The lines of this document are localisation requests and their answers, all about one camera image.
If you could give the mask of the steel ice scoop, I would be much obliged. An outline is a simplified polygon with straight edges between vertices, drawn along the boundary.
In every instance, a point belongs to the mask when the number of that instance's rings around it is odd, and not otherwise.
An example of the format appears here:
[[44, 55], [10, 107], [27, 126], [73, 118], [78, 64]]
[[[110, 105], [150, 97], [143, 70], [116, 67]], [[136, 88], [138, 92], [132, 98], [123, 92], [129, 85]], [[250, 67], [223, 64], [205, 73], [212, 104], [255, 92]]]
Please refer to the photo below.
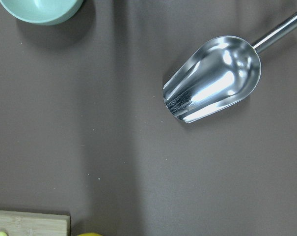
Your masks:
[[192, 123], [244, 100], [259, 83], [259, 55], [296, 28], [297, 12], [254, 43], [232, 35], [207, 41], [163, 86], [165, 106]]

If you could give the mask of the upper whole lemon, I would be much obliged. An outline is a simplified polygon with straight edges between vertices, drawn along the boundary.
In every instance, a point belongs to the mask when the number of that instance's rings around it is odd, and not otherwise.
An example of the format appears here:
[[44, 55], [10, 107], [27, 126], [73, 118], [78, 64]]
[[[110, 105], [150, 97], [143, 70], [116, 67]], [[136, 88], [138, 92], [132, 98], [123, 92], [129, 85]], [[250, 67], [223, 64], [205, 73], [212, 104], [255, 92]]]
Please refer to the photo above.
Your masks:
[[80, 234], [78, 236], [103, 236], [103, 235], [99, 233], [90, 232], [90, 233]]

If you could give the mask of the mint green bowl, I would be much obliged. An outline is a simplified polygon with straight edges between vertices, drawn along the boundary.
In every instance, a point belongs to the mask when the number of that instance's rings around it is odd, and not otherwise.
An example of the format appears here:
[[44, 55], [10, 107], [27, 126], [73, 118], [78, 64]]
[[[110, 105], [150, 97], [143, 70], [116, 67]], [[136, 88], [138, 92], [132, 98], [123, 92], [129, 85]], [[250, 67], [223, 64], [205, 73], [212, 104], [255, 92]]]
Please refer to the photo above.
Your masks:
[[1, 0], [1, 5], [15, 18], [51, 26], [63, 23], [80, 9], [81, 0]]

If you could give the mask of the bamboo cutting board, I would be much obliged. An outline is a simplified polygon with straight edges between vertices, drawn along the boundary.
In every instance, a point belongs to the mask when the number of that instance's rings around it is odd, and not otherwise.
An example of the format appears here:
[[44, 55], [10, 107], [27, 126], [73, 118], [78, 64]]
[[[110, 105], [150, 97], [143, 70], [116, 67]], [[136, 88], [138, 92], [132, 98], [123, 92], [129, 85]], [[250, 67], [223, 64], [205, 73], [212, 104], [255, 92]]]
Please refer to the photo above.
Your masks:
[[0, 232], [8, 236], [68, 236], [68, 215], [0, 210]]

